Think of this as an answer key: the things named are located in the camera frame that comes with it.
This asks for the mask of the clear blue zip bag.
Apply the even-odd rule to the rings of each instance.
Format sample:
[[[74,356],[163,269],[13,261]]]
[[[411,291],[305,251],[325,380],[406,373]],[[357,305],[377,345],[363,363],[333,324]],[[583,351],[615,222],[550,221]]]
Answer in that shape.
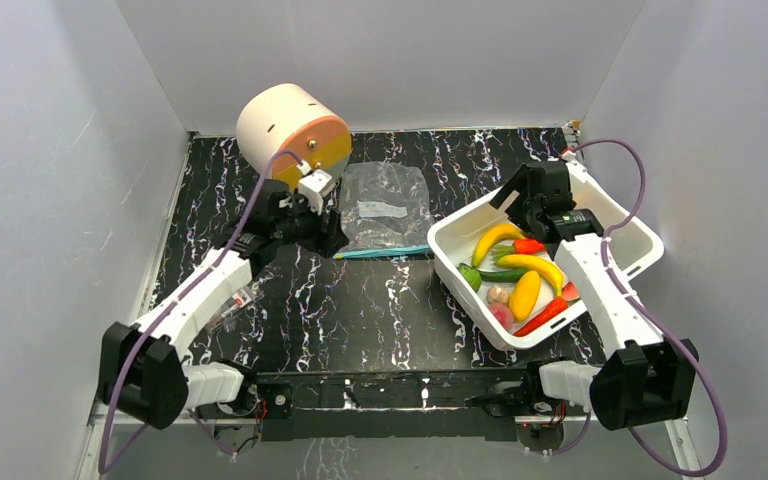
[[[340,182],[341,229],[349,243],[336,259],[383,258],[430,251],[434,224],[427,182],[417,167],[362,162],[346,167]]]

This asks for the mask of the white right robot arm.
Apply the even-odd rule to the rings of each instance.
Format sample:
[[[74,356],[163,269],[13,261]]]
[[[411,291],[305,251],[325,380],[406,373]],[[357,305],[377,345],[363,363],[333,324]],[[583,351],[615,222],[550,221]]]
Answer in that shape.
[[[697,351],[688,340],[672,344],[634,308],[627,276],[607,250],[596,215],[577,207],[568,166],[529,162],[490,202],[543,243],[552,261],[578,289],[599,331],[606,362],[533,362],[523,387],[525,405],[550,413],[561,401],[596,415],[608,430],[684,416],[696,377]]]

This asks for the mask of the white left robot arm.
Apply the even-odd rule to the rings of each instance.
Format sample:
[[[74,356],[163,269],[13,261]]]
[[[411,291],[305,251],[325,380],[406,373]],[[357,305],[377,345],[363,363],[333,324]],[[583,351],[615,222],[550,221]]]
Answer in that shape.
[[[259,391],[242,367],[230,361],[186,366],[184,356],[202,331],[220,324],[233,295],[252,301],[249,284],[280,247],[331,257],[347,245],[340,213],[327,204],[335,184],[323,171],[303,177],[295,189],[264,181],[228,238],[180,286],[138,319],[106,330],[98,399],[156,429],[204,405],[222,404],[235,416],[253,412]]]

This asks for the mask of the small yellow banana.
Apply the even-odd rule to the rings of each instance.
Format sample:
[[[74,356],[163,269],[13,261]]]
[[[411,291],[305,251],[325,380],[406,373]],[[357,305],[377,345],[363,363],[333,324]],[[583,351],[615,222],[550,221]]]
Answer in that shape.
[[[499,224],[489,228],[484,232],[473,249],[471,266],[479,267],[489,250],[499,242],[524,238],[523,232],[513,224]]]

